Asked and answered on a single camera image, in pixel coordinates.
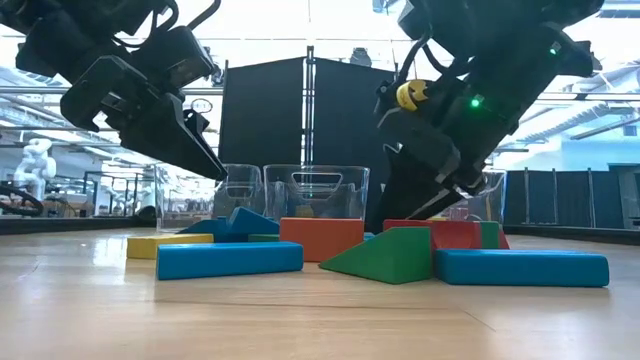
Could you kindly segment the black fence panels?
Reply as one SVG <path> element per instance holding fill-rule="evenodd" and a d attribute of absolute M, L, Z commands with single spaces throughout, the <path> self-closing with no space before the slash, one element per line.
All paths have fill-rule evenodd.
<path fill-rule="evenodd" d="M 622 229 L 619 177 L 611 171 L 509 171 L 507 225 Z"/>

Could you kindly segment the grey cabinet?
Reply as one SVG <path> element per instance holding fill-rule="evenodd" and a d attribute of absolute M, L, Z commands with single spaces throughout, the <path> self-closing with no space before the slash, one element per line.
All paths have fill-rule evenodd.
<path fill-rule="evenodd" d="M 625 229 L 640 230 L 640 164 L 610 164 L 617 175 Z"/>

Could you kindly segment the orange rectangular block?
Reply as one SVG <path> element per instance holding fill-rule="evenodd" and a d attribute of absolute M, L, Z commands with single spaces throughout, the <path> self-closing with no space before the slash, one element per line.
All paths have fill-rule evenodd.
<path fill-rule="evenodd" d="M 279 239 L 300 244 L 305 262 L 323 262 L 359 245 L 364 239 L 364 222 L 361 219 L 282 218 Z"/>

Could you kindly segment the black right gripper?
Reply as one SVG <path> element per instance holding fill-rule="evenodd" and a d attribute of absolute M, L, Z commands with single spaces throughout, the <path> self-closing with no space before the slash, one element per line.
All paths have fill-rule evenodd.
<path fill-rule="evenodd" d="M 589 77 L 596 63 L 591 41 L 547 22 L 496 39 L 427 80 L 428 99 L 416 112 L 396 101 L 410 81 L 400 72 L 379 89 L 378 127 L 392 144 L 373 219 L 426 220 L 462 201 L 457 189 L 479 192 L 486 159 L 548 85 L 562 75 Z"/>

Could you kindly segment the clear plastic bin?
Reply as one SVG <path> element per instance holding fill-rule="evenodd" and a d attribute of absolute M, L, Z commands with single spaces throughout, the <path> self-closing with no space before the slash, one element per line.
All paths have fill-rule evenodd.
<path fill-rule="evenodd" d="M 503 222 L 507 172 L 489 169 L 484 176 L 486 186 L 482 191 L 476 195 L 461 191 L 463 198 L 447 209 L 450 220 Z"/>
<path fill-rule="evenodd" d="M 265 208 L 261 169 L 225 164 L 227 177 L 212 180 L 169 164 L 154 167 L 156 229 L 177 232 L 201 220 L 229 217 L 237 207 Z"/>
<path fill-rule="evenodd" d="M 369 168 L 272 164 L 263 172 L 265 213 L 276 221 L 296 217 L 295 207 L 304 204 L 313 207 L 315 218 L 365 218 Z"/>

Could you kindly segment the large green wedge block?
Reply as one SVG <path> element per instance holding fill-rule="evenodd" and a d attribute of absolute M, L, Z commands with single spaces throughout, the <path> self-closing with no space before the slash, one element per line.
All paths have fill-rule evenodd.
<path fill-rule="evenodd" d="M 319 264 L 323 270 L 392 285 L 433 277 L 431 230 L 395 227 Z"/>

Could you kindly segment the blue wedge block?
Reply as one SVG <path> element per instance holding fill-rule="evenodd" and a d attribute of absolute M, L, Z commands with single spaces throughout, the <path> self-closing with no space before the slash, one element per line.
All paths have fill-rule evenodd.
<path fill-rule="evenodd" d="M 228 232 L 231 234 L 278 234 L 279 224 L 245 207 L 237 207 L 229 218 Z"/>

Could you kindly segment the red arch block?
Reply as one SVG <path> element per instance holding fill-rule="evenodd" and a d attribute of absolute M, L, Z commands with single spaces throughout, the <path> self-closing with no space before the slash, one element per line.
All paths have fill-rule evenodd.
<path fill-rule="evenodd" d="M 383 229 L 394 227 L 428 227 L 431 231 L 431 242 L 436 249 L 480 249 L 482 232 L 475 222 L 450 220 L 408 220 L 387 219 Z"/>

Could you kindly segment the white humanoid robot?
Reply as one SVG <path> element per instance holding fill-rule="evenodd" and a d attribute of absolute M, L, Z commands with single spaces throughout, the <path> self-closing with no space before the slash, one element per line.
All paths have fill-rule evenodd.
<path fill-rule="evenodd" d="M 14 184 L 31 187 L 31 195 L 42 200 L 46 181 L 56 176 L 57 165 L 48 154 L 52 141 L 45 138 L 31 139 L 23 148 L 22 160 L 14 172 Z"/>

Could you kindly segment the green arch block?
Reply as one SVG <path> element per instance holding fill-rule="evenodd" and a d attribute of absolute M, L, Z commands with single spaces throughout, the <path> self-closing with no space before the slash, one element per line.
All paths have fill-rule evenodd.
<path fill-rule="evenodd" d="M 494 221 L 480 222 L 481 248 L 500 249 L 500 224 Z"/>

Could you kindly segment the black folding partition screen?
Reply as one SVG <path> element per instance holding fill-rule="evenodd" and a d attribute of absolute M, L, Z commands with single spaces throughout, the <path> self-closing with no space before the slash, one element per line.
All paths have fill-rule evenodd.
<path fill-rule="evenodd" d="M 371 218 L 388 175 L 373 113 L 375 91 L 394 74 L 324 58 L 314 65 L 313 162 L 368 168 L 365 214 Z M 305 66 L 298 57 L 228 70 L 218 145 L 223 162 L 301 163 Z"/>

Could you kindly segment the blue short block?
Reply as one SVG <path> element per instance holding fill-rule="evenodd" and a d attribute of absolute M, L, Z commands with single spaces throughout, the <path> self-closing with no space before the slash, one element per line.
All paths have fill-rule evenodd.
<path fill-rule="evenodd" d="M 202 220 L 179 231 L 179 234 L 210 234 L 216 243 L 229 243 L 228 222 L 225 217 Z"/>

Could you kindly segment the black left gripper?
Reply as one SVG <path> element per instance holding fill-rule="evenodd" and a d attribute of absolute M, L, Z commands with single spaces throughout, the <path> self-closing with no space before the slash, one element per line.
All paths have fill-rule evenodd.
<path fill-rule="evenodd" d="M 213 180 L 228 173 L 202 133 L 209 121 L 180 99 L 162 93 L 136 68 L 117 56 L 98 58 L 62 96 L 63 117 L 78 128 L 98 132 L 94 119 L 107 116 L 122 131 L 122 146 Z"/>

